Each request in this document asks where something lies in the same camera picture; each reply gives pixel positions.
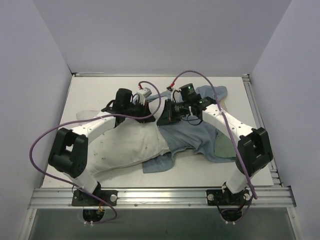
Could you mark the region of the white pillow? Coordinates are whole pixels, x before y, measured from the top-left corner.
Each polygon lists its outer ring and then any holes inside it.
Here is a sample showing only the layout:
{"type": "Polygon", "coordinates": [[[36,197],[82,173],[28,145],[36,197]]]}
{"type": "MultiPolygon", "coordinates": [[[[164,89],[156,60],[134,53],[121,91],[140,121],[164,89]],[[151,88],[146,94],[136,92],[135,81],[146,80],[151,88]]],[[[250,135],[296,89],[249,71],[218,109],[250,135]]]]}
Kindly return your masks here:
{"type": "Polygon", "coordinates": [[[139,123],[127,118],[88,145],[86,168],[95,175],[99,172],[126,168],[170,152],[157,123],[139,123]]]}

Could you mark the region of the blue pillowcase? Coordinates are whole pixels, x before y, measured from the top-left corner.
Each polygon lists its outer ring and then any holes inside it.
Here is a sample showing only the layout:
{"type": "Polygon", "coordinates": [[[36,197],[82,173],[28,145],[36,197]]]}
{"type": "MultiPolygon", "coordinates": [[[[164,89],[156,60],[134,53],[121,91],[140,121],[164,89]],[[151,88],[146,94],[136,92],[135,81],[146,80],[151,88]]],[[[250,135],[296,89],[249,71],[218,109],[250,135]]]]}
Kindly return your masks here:
{"type": "Polygon", "coordinates": [[[155,122],[141,126],[145,159],[142,163],[144,174],[165,172],[175,165],[174,156],[178,152],[193,149],[203,154],[213,163],[235,161],[236,152],[231,140],[207,122],[191,125],[194,116],[185,117],[176,124],[157,126],[155,122]]]}

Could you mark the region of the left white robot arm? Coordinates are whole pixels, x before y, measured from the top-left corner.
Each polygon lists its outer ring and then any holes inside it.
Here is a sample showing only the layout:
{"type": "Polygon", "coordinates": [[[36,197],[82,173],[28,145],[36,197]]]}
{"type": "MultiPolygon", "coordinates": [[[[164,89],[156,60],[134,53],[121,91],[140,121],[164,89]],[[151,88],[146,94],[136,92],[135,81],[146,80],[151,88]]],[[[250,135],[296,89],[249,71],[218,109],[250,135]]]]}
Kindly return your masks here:
{"type": "Polygon", "coordinates": [[[99,183],[86,169],[89,144],[106,131],[120,125],[126,118],[139,123],[154,122],[155,118],[146,103],[152,91],[140,88],[135,95],[126,88],[120,88],[111,100],[95,117],[95,120],[57,131],[51,148],[48,164],[65,174],[78,188],[85,190],[83,200],[90,206],[101,201],[99,183]]]}

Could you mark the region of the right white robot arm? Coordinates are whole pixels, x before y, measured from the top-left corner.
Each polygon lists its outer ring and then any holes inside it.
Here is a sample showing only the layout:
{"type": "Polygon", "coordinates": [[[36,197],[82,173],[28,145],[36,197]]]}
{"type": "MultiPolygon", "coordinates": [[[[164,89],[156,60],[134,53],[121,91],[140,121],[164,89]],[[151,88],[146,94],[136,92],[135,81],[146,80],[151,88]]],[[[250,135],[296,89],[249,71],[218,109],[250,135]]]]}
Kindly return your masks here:
{"type": "Polygon", "coordinates": [[[217,97],[202,97],[189,83],[180,88],[182,101],[167,99],[157,124],[176,124],[183,117],[197,117],[226,135],[235,147],[236,170],[223,184],[222,200],[232,205],[240,198],[240,192],[249,187],[257,197],[251,179],[273,160],[269,134],[263,128],[253,128],[230,115],[218,103],[217,97]]]}

